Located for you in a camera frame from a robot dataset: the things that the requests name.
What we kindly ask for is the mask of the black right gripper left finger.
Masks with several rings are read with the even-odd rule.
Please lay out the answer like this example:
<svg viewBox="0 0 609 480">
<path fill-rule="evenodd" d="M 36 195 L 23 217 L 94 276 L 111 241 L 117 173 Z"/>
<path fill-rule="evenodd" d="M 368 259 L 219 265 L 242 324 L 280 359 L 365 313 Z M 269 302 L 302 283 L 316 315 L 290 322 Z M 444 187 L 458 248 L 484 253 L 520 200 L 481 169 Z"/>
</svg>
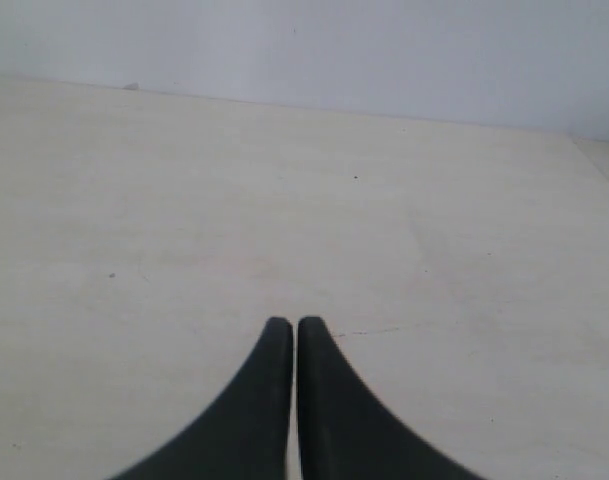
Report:
<svg viewBox="0 0 609 480">
<path fill-rule="evenodd" d="M 293 328 L 267 320 L 219 396 L 177 436 L 118 479 L 285 479 Z"/>
</svg>

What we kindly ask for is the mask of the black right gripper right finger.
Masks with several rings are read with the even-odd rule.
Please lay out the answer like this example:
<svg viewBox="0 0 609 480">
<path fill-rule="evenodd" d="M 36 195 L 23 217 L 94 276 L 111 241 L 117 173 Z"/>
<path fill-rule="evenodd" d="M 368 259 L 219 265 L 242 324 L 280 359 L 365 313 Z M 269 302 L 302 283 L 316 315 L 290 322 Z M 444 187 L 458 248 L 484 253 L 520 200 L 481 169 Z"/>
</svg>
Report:
<svg viewBox="0 0 609 480">
<path fill-rule="evenodd" d="M 304 479 L 477 479 L 395 417 L 320 317 L 298 323 L 297 429 Z"/>
</svg>

